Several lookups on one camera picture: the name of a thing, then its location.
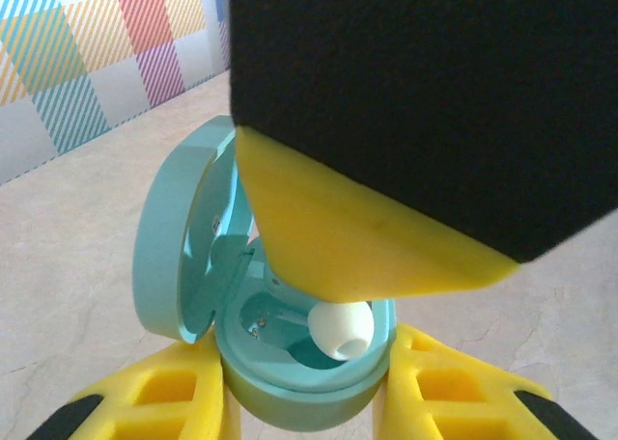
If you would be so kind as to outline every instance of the teal round case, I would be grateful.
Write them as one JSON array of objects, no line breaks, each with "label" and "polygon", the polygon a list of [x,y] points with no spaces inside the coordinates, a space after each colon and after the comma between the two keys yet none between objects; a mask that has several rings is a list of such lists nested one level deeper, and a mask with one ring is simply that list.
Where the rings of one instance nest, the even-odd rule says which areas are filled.
[{"label": "teal round case", "polygon": [[394,301],[370,304],[375,335],[363,356],[339,362],[319,351],[307,326],[317,299],[276,277],[260,238],[247,245],[253,218],[234,136],[231,119],[217,117],[156,174],[135,241],[137,315],[149,331],[188,344],[216,320],[226,384],[248,411],[288,430],[340,425],[388,370]]}]

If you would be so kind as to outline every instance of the wall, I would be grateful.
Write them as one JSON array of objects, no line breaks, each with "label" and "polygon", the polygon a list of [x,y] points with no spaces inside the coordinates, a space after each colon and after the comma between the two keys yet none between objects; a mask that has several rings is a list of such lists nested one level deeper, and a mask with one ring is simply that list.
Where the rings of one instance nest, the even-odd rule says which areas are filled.
[{"label": "wall", "polygon": [[0,0],[0,184],[222,72],[227,0]]}]

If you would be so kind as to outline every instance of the case lid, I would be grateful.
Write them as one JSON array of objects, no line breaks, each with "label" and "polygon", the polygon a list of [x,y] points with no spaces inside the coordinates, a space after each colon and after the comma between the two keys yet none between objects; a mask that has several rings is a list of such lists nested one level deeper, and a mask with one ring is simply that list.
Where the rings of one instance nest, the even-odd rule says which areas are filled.
[{"label": "case lid", "polygon": [[216,117],[184,139],[154,178],[133,254],[133,299],[146,329],[187,343],[210,328],[247,244],[252,214],[234,124]]}]

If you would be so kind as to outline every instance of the white earbud tip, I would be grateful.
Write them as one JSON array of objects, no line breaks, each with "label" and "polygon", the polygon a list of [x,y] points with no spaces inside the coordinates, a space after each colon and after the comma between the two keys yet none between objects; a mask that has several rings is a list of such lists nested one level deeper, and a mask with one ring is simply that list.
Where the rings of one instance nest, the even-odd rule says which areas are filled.
[{"label": "white earbud tip", "polygon": [[367,302],[320,302],[309,312],[308,324],[316,346],[333,360],[361,356],[374,338],[374,316]]}]

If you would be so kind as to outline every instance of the striped wall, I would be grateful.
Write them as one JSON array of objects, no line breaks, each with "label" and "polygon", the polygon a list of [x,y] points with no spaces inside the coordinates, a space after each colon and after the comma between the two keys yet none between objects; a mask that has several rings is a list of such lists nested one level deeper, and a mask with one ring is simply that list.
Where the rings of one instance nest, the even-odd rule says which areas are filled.
[{"label": "striped wall", "polygon": [[228,66],[227,0],[0,0],[0,184]]}]

